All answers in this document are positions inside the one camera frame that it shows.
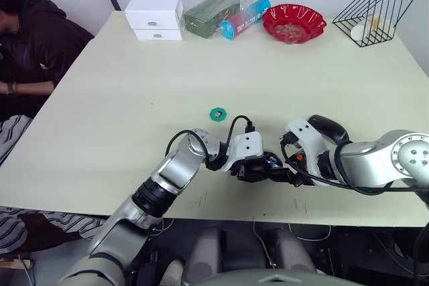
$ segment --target person's hand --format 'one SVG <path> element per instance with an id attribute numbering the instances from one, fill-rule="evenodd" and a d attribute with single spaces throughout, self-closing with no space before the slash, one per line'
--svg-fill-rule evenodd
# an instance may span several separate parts
<path id="1" fill-rule="evenodd" d="M 0 81 L 0 94 L 7 94 L 7 83 Z"/>

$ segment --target green box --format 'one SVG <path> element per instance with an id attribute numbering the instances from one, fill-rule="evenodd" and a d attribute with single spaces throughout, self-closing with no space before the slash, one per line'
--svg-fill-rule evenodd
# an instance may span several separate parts
<path id="1" fill-rule="evenodd" d="M 206 0 L 183 14 L 188 31 L 209 38 L 226 18 L 240 11 L 240 0 Z"/>

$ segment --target white table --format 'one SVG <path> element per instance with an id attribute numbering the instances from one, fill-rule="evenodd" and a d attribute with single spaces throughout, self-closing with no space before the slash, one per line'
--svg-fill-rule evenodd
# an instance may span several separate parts
<path id="1" fill-rule="evenodd" d="M 226 121 L 210 120 L 216 106 Z M 398 36 L 358 48 L 330 23 L 305 45 L 277 42 L 261 25 L 231 42 L 189 33 L 183 42 L 139 42 L 114 12 L 0 168 L 0 204 L 111 214 L 174 133 L 200 127 L 225 140 L 238 114 L 279 154 L 288 122 L 313 114 L 340 122 L 354 141 L 396 128 L 429 132 L 429 79 Z M 248 184 L 202 167 L 166 216 L 423 226 L 429 210 L 413 193 Z"/>

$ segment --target white drawer box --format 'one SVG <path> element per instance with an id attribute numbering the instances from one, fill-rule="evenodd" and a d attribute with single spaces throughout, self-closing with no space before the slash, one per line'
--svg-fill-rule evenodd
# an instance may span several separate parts
<path id="1" fill-rule="evenodd" d="M 179 29 L 135 29 L 138 40 L 182 40 Z"/>
<path id="2" fill-rule="evenodd" d="M 180 29 L 182 0 L 131 0 L 125 16 L 132 29 Z"/>

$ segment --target black wire rack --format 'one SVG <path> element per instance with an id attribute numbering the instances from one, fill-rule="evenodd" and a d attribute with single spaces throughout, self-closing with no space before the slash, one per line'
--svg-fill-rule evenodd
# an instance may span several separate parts
<path id="1" fill-rule="evenodd" d="M 332 21 L 359 47 L 392 40 L 403 0 L 353 0 Z"/>

